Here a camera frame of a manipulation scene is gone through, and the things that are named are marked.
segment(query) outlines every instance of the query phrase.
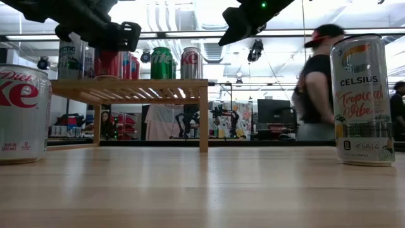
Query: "man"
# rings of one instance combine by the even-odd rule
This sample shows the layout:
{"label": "man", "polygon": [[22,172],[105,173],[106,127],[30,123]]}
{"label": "man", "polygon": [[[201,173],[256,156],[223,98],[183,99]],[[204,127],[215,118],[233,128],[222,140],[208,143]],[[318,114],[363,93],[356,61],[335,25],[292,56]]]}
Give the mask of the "man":
{"label": "man", "polygon": [[300,141],[331,141],[335,139],[333,115],[330,48],[344,38],[338,25],[322,25],[304,47],[312,48],[313,56],[306,62],[292,97],[304,122],[297,139]]}
{"label": "man", "polygon": [[405,120],[404,120],[404,102],[402,97],[405,95],[405,82],[397,82],[394,86],[396,93],[390,98],[391,119],[393,123],[394,139],[403,140],[405,136]]}

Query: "red soda can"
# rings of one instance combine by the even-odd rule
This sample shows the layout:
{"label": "red soda can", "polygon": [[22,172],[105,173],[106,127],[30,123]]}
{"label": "red soda can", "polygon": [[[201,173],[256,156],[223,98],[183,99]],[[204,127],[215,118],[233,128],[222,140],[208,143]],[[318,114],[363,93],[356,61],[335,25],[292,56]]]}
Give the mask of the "red soda can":
{"label": "red soda can", "polygon": [[128,51],[122,52],[122,79],[131,80],[131,54]]}
{"label": "red soda can", "polygon": [[140,61],[135,56],[131,55],[131,78],[138,80],[140,75]]}
{"label": "red soda can", "polygon": [[118,51],[96,50],[94,55],[96,76],[112,75],[120,77],[120,68],[122,67],[120,56]]}

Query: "red logo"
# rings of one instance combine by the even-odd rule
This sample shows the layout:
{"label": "red logo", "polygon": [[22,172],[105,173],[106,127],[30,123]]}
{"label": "red logo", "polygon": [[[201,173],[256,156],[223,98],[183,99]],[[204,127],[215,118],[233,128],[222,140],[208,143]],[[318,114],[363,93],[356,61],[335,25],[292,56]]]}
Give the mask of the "red logo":
{"label": "red logo", "polygon": [[182,65],[196,65],[197,63],[198,55],[196,53],[186,53],[182,56]]}
{"label": "red logo", "polygon": [[[3,70],[0,72],[0,79],[19,80],[22,82],[29,82],[32,76],[16,73],[11,70]],[[0,84],[0,106],[11,106],[11,104],[20,108],[33,108],[37,106],[35,104],[26,104],[22,98],[36,98],[39,94],[38,88],[30,84],[14,84],[13,81],[6,81]],[[5,88],[9,87],[9,93],[5,93]],[[28,87],[30,89],[29,94],[22,94],[23,89]]]}
{"label": "red logo", "polygon": [[3,70],[2,72],[0,72],[0,79],[12,79],[22,82],[29,82],[31,81],[31,78],[31,75],[25,75],[23,73],[14,72],[12,70]]}

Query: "soda can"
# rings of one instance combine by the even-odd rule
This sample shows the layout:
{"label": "soda can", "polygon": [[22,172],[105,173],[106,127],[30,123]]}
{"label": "soda can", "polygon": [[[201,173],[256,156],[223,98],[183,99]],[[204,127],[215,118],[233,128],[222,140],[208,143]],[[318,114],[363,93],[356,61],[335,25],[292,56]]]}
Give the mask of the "soda can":
{"label": "soda can", "polygon": [[123,51],[122,53],[122,79],[131,80],[131,53]]}
{"label": "soda can", "polygon": [[153,49],[151,79],[173,79],[173,55],[167,47]]}
{"label": "soda can", "polygon": [[379,35],[332,47],[333,108],[342,163],[390,166],[395,160],[384,44]]}
{"label": "soda can", "polygon": [[200,49],[187,47],[182,54],[180,66],[181,79],[203,78],[203,56]]}
{"label": "soda can", "polygon": [[71,42],[59,42],[58,79],[83,79],[84,42],[71,33]]}
{"label": "soda can", "polygon": [[94,51],[94,67],[96,76],[110,75],[121,78],[121,54],[118,51]]}
{"label": "soda can", "polygon": [[45,156],[51,96],[47,73],[0,64],[0,163],[36,162]]}
{"label": "soda can", "polygon": [[94,48],[85,45],[84,49],[83,79],[93,80],[94,76],[96,76],[96,73],[94,71]]}
{"label": "soda can", "polygon": [[138,80],[140,75],[140,61],[135,56],[131,55],[131,78]]}

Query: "sprite can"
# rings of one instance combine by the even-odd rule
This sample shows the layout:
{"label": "sprite can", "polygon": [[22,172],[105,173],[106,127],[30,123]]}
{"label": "sprite can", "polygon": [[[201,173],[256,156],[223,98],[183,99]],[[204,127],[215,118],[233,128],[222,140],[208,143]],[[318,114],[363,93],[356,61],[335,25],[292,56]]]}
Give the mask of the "sprite can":
{"label": "sprite can", "polygon": [[151,56],[151,79],[174,79],[173,55],[167,47],[153,49]]}

